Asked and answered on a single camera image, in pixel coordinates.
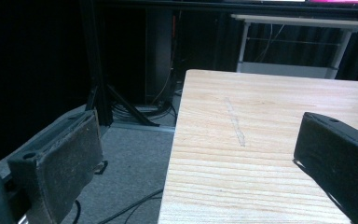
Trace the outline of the black metal stand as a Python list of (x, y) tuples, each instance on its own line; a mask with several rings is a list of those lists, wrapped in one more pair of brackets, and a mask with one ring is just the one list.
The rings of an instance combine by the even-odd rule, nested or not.
[(104, 68), (102, 34), (104, 24), (103, 19), (100, 18), (101, 10), (97, 6), (97, 1), (79, 0), (91, 77), (91, 90), (86, 109), (96, 109), (100, 124), (110, 126), (114, 122), (111, 101), (113, 98), (122, 104), (141, 125), (158, 127), (157, 123), (148, 119), (109, 83)]

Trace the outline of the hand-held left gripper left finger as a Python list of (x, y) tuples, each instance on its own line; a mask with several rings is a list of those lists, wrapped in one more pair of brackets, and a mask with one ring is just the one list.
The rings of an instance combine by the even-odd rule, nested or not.
[(103, 160), (97, 113), (77, 113), (24, 144), (7, 164), (25, 190), (30, 224), (60, 224)]

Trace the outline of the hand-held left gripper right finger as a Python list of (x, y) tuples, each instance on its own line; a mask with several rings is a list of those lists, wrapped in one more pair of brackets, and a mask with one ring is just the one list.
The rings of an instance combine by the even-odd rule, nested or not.
[(293, 162), (358, 224), (358, 130), (338, 119), (306, 112)]

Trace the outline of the dark computer tower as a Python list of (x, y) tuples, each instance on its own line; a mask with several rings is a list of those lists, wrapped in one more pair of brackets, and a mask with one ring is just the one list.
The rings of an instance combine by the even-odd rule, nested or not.
[(172, 23), (173, 15), (169, 9), (146, 11), (146, 101), (152, 105), (169, 98)]

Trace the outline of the white metal desk frame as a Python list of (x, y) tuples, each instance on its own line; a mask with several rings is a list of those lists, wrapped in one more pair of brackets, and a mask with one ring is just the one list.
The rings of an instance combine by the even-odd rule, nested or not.
[[(243, 22), (241, 48), (236, 68), (237, 73), (335, 79), (345, 50), (350, 42), (351, 35), (358, 31), (358, 21), (314, 18), (290, 18), (280, 16), (256, 16), (244, 14), (232, 14), (231, 17), (234, 20)], [(333, 54), (332, 61), (327, 67), (300, 66), (276, 63), (249, 63), (245, 62), (243, 60), (243, 57), (246, 49), (246, 42), (248, 40), (249, 27), (253, 23), (336, 28), (340, 30), (341, 35), (339, 38), (337, 49)]]

